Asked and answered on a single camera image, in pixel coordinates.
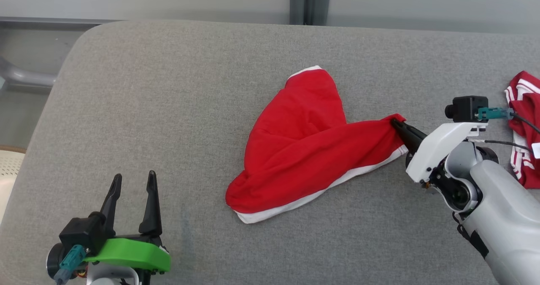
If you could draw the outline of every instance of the gray metal frame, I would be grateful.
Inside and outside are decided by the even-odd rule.
[[[52,88],[56,81],[56,75],[23,70],[0,56],[0,76],[5,79],[5,84],[16,83],[17,85],[30,87]]]

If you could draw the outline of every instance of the white chair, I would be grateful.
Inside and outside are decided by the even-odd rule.
[[[25,152],[25,149],[0,145],[0,224]]]

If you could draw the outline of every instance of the cable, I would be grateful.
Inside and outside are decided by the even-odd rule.
[[[494,144],[502,144],[502,145],[513,145],[513,147],[525,149],[525,150],[529,151],[530,153],[532,153],[532,149],[530,149],[529,147],[526,147],[526,146],[524,146],[524,145],[517,145],[517,143],[505,142],[505,141],[494,141],[494,140],[485,140],[484,143],[494,143]]]
[[[512,142],[495,141],[495,140],[473,140],[473,139],[467,139],[467,141],[473,142],[473,143],[494,143],[494,144],[502,144],[502,145],[513,145],[514,147],[525,149],[529,151],[530,153],[532,153],[532,149],[530,149],[529,147],[526,147],[524,145],[517,145],[517,143],[512,143]]]
[[[521,120],[521,121],[524,122],[525,124],[531,126],[532,129],[534,129],[536,132],[538,132],[538,134],[540,134],[540,129],[538,129],[538,127],[536,127],[533,123],[531,123],[530,121],[526,120],[525,118],[521,117],[519,114],[517,114],[517,113],[515,113],[515,112],[511,112],[510,115],[513,116],[514,118],[518,118],[519,120]]]

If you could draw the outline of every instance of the red cloth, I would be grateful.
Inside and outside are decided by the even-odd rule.
[[[347,124],[332,77],[318,66],[291,76],[247,141],[245,170],[225,199],[245,223],[265,220],[315,199],[355,175],[405,154],[390,125],[394,114]]]
[[[521,71],[505,90],[508,105],[517,114],[540,126],[540,80]],[[533,143],[540,143],[540,134],[518,118],[509,121],[514,131],[514,142],[531,148]],[[510,164],[517,179],[527,189],[540,189],[540,160],[525,149],[513,147]]]

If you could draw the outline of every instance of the gray cylinder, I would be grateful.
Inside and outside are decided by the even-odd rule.
[[[290,0],[289,3],[289,24],[304,24],[305,0]]]
[[[326,26],[326,20],[328,19],[328,6],[330,0],[315,0],[313,7],[313,25],[314,26]]]
[[[306,0],[305,3],[305,24],[313,24],[313,12],[315,11],[315,0]]]

